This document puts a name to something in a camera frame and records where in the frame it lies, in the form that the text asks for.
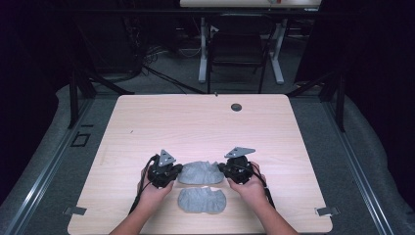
black curtain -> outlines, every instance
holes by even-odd
[[[364,48],[346,73],[346,95],[378,134],[389,171],[403,199],[415,209],[414,1],[326,0],[321,11],[362,11],[361,23],[317,21],[296,81],[333,70],[347,44],[364,26]]]
[[[47,131],[68,84],[56,39],[33,1],[0,6],[0,202],[3,203]]]

wooden table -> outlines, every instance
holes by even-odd
[[[280,3],[271,3],[270,0],[180,0],[180,7],[184,8],[279,8],[279,9],[317,9],[321,0],[281,0]],[[284,84],[284,77],[278,62],[281,45],[286,31],[286,22],[277,23],[275,32],[276,43],[273,52],[270,52],[271,66],[277,84]],[[201,22],[201,65],[199,67],[199,82],[206,82],[208,55],[207,55],[207,29],[205,19]]]
[[[240,104],[242,110],[231,110]],[[74,214],[70,234],[108,234],[128,214],[140,171],[154,154],[167,150],[177,164],[225,163],[234,147],[256,149],[247,155],[266,175],[278,212],[298,232],[329,232],[310,159],[289,99],[285,95],[137,95],[119,97]],[[145,234],[262,233],[259,220],[229,188],[226,180],[210,185],[227,199],[219,214],[186,213],[177,205],[174,183]]]

gray fabric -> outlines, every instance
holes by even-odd
[[[222,182],[223,177],[217,162],[194,162],[183,165],[178,180],[184,184],[216,184]]]
[[[226,197],[221,190],[184,188],[178,198],[179,207],[185,212],[219,213],[226,208]]]

desk leg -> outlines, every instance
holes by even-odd
[[[277,84],[284,84],[284,77],[281,73],[280,63],[278,62],[278,56],[280,54],[281,45],[283,43],[285,31],[286,31],[287,20],[283,20],[281,23],[277,25],[277,41],[275,43],[274,52],[269,53],[269,57],[271,59],[271,65],[274,69],[275,79]]]
[[[205,18],[201,18],[201,66],[199,67],[199,82],[205,83],[207,81],[207,26]]]

chair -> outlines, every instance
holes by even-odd
[[[207,19],[208,28],[218,32],[207,37],[207,93],[210,94],[210,73],[213,66],[262,68],[258,94],[268,60],[270,40],[276,24],[265,15],[221,15]]]

